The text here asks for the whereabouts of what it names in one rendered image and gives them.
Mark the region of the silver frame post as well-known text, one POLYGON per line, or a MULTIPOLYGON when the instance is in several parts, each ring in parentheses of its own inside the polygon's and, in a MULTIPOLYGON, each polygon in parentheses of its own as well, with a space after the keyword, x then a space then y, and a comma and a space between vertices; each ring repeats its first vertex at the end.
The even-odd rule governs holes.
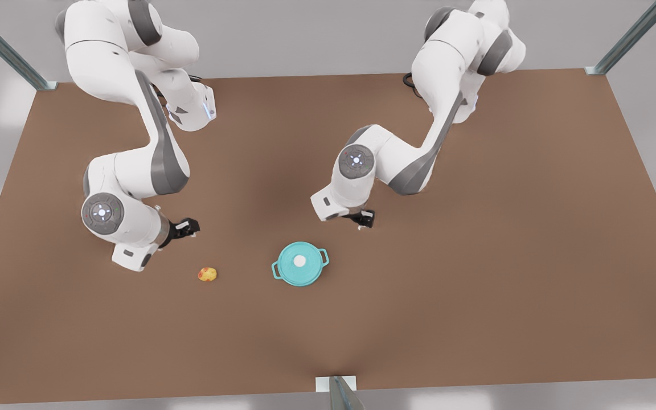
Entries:
POLYGON ((616 44, 592 67, 585 67, 586 75, 604 76, 645 36, 656 24, 656 0, 625 32, 616 44))
POLYGON ((315 391, 330 394, 331 410, 366 410, 356 394, 356 376, 321 376, 315 378, 315 391))
POLYGON ((54 91, 57 81, 47 81, 0 36, 0 58, 37 91, 54 91))

